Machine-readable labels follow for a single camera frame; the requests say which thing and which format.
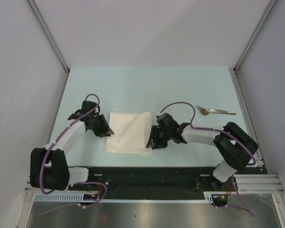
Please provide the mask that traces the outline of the silver metal fork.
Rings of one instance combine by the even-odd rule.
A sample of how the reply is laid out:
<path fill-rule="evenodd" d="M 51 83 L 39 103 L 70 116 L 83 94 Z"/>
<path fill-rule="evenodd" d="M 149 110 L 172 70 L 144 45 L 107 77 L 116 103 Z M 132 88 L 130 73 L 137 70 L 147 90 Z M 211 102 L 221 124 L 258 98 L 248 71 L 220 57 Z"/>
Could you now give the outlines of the silver metal fork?
<path fill-rule="evenodd" d="M 196 105 L 196 107 L 201 110 L 201 109 L 205 109 L 209 112 L 218 112 L 218 113 L 228 113 L 228 111 L 226 110 L 219 110 L 219 109 L 209 109 L 209 108 L 205 108 L 205 107 L 202 107 L 202 106 L 199 106 L 199 105 Z"/>

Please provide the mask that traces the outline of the white cloth napkin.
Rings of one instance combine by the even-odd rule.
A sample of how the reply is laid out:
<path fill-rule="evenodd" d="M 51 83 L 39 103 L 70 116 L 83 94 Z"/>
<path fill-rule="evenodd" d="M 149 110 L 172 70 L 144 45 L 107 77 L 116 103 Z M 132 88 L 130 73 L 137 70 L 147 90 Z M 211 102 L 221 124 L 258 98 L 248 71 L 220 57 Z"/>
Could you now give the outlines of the white cloth napkin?
<path fill-rule="evenodd" d="M 150 154 L 147 142 L 152 128 L 152 114 L 111 112 L 109 126 L 114 134 L 107 138 L 105 152 Z"/>

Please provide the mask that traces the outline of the aluminium corner post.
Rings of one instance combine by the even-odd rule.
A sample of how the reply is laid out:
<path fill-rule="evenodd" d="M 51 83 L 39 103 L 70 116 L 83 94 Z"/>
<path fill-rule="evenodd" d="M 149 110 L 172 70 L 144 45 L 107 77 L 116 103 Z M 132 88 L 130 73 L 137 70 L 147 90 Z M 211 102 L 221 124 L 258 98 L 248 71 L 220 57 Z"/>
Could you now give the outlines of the aluminium corner post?
<path fill-rule="evenodd" d="M 50 48 L 52 49 L 54 55 L 56 56 L 57 60 L 59 61 L 60 65 L 62 66 L 64 72 L 69 75 L 70 69 L 67 66 L 65 58 L 63 57 L 58 44 L 56 43 L 42 13 L 34 0 L 26 0 L 26 4 L 30 9 L 31 13 L 33 14 L 37 24 L 39 25 L 43 35 L 45 36 Z"/>
<path fill-rule="evenodd" d="M 275 8 L 275 6 L 277 5 L 278 2 L 279 2 L 279 0 L 270 0 L 268 2 L 264 12 L 262 13 L 258 23 L 256 24 L 256 27 L 254 28 L 251 36 L 249 37 L 249 40 L 248 40 L 247 44 L 245 45 L 241 55 L 239 56 L 235 66 L 233 67 L 233 72 L 235 74 L 238 73 L 238 71 L 241 68 L 243 62 L 247 58 L 247 56 L 248 56 L 252 46 L 257 41 L 258 36 L 260 35 L 263 27 L 265 26 L 267 20 L 271 16 L 271 13 L 274 10 L 274 8 Z"/>

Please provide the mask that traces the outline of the aluminium frame rail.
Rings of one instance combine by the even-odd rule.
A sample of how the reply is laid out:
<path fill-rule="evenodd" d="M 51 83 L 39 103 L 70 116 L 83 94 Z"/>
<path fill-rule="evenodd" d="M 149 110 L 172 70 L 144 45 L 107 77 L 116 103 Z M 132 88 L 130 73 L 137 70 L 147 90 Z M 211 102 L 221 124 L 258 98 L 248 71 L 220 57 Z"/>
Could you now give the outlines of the aluminium frame rail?
<path fill-rule="evenodd" d="M 197 173 L 124 173 L 96 174 L 87 182 L 68 186 L 64 192 L 101 191 L 102 194 L 119 196 L 129 194 L 138 196 L 177 195 L 189 196 L 197 192 L 225 194 L 236 190 L 243 193 L 277 193 L 282 186 L 277 175 L 244 175 L 236 174 L 226 182 L 221 183 L 208 174 Z"/>

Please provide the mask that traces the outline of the left aluminium corner post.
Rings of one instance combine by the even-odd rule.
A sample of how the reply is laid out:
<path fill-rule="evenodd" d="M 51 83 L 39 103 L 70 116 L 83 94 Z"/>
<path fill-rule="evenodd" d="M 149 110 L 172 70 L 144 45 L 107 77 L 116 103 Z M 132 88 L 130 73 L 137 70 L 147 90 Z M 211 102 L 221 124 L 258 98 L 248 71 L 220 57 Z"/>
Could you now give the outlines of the left aluminium corner post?
<path fill-rule="evenodd" d="M 37 24 L 39 25 L 43 35 L 45 36 L 50 48 L 52 49 L 54 55 L 56 56 L 57 60 L 59 61 L 60 65 L 62 66 L 64 72 L 69 75 L 70 69 L 67 66 L 65 58 L 63 57 L 58 44 L 56 43 L 42 13 L 34 0 L 26 0 L 26 4 L 30 9 L 31 13 L 33 14 Z"/>

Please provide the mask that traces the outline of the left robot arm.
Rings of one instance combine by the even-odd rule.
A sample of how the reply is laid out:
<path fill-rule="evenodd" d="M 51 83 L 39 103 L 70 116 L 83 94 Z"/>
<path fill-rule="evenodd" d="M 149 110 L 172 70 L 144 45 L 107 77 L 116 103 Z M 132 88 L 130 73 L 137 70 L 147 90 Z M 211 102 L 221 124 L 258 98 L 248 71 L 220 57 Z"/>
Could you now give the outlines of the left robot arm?
<path fill-rule="evenodd" d="M 99 104 L 83 101 L 81 109 L 71 114 L 67 127 L 52 142 L 42 148 L 34 148 L 30 155 L 30 184 L 42 190 L 65 190 L 69 185 L 79 183 L 85 190 L 95 186 L 95 177 L 87 168 L 69 167 L 66 155 L 86 131 L 91 130 L 99 138 L 114 134 Z"/>

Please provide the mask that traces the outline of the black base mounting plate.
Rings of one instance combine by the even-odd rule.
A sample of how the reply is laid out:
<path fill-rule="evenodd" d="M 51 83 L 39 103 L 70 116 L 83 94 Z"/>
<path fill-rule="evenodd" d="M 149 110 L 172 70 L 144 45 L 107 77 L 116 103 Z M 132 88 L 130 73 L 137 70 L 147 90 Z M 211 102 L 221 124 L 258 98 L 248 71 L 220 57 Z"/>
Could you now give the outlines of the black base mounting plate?
<path fill-rule="evenodd" d="M 200 200 L 204 192 L 224 192 L 238 186 L 238 178 L 215 183 L 214 167 L 88 167 L 86 184 L 69 190 L 96 191 L 100 183 L 107 188 L 106 200 Z"/>

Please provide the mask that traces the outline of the right aluminium corner post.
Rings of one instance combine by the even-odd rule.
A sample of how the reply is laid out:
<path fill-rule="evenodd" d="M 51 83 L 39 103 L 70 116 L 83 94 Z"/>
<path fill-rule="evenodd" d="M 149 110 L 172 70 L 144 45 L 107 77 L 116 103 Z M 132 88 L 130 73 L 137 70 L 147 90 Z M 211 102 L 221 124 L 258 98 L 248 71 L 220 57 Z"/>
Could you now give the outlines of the right aluminium corner post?
<path fill-rule="evenodd" d="M 267 20 L 271 16 L 271 13 L 274 10 L 274 8 L 275 8 L 275 6 L 277 5 L 278 2 L 279 2 L 279 0 L 270 0 L 268 2 L 264 12 L 262 13 L 258 23 L 256 24 L 256 27 L 254 28 L 251 36 L 249 37 L 249 40 L 248 40 L 247 44 L 245 45 L 241 55 L 239 56 L 235 66 L 233 67 L 233 72 L 235 74 L 238 73 L 238 71 L 241 68 L 243 62 L 247 58 L 247 56 L 248 56 L 252 46 L 257 41 L 258 36 L 260 35 L 263 27 L 265 26 Z"/>

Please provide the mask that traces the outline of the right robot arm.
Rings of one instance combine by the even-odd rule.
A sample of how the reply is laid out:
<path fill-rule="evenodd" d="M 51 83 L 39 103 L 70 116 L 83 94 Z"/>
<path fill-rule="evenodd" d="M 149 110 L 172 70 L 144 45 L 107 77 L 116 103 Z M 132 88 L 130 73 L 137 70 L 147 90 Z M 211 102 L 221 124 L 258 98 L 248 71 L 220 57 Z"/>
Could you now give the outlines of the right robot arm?
<path fill-rule="evenodd" d="M 209 184 L 214 190 L 222 190 L 229 177 L 248 165 L 255 165 L 254 154 L 258 144 L 236 123 L 229 122 L 221 128 L 198 127 L 191 123 L 178 124 L 171 115 L 157 116 L 152 126 L 146 148 L 162 149 L 172 140 L 176 144 L 201 143 L 214 146 L 223 157 L 215 168 Z"/>

